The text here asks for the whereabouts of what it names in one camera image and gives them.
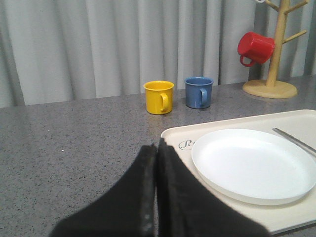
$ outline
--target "mug rim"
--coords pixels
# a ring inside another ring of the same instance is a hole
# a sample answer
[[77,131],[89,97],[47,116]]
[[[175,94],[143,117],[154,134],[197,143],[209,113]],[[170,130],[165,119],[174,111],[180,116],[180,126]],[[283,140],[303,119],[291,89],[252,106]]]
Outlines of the mug rim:
[[[163,88],[163,89],[152,89],[152,88],[148,88],[148,85],[150,84],[154,84],[154,83],[162,83],[162,84],[168,84],[169,87],[167,88]],[[169,90],[169,89],[172,89],[174,87],[174,83],[170,82],[170,81],[167,81],[167,80],[152,80],[152,81],[148,81],[146,82],[143,87],[146,89],[146,90],[150,90],[150,91],[162,91],[162,90]]]
[[[187,82],[187,81],[190,80],[190,79],[206,79],[206,80],[209,80],[210,82],[204,83],[204,84],[194,84],[194,83]],[[204,86],[204,85],[212,85],[212,84],[214,83],[214,79],[208,78],[208,77],[189,77],[189,78],[185,78],[185,79],[184,79],[184,82],[185,82],[185,84],[187,84],[187,85]]]

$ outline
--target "red mug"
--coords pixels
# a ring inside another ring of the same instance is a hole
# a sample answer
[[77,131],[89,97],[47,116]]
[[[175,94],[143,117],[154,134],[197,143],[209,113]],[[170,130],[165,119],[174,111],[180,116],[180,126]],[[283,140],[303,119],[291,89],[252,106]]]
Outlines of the red mug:
[[[240,63],[246,67],[251,67],[255,63],[263,64],[272,55],[276,47],[273,38],[268,38],[254,32],[246,33],[238,44],[238,54],[240,54]],[[243,62],[243,58],[251,59],[249,64]]]

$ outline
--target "gray countertop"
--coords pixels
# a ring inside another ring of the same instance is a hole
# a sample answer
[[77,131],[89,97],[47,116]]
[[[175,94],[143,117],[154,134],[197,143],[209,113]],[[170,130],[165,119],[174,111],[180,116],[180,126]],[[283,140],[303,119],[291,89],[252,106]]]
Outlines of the gray countertop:
[[[316,76],[290,78],[290,99],[249,95],[243,83],[214,86],[207,109],[185,106],[174,93],[173,111],[151,115],[145,95],[0,109],[0,236],[43,237],[54,224],[106,192],[141,145],[158,144],[171,127],[300,109],[316,110]],[[316,236],[316,227],[282,236]]]

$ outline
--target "utensil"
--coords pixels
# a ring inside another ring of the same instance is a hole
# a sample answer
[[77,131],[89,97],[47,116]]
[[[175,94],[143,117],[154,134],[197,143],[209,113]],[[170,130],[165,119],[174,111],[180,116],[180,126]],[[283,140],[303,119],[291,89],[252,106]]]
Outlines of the utensil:
[[308,152],[309,154],[311,154],[312,156],[316,157],[316,150],[307,145],[306,143],[298,140],[297,138],[293,137],[292,135],[278,129],[278,128],[272,128],[272,130],[278,134],[280,134],[281,136],[283,136],[284,138],[286,138],[287,140],[289,140],[290,142],[293,142],[295,145],[299,146],[300,148],[302,148],[304,151]]

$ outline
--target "tray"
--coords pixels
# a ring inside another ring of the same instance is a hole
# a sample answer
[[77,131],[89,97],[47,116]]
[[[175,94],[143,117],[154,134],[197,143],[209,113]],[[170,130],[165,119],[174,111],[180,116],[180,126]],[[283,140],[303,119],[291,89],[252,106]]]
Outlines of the tray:
[[316,223],[316,187],[303,198],[289,204],[274,206],[249,204],[232,199],[211,188],[199,176],[191,159],[194,142],[211,131],[244,128],[279,136],[272,131],[274,127],[286,131],[316,148],[316,111],[314,110],[297,110],[175,127],[165,130],[161,137],[168,145],[175,148],[189,171],[217,198],[236,211],[264,225],[272,234],[277,234]]

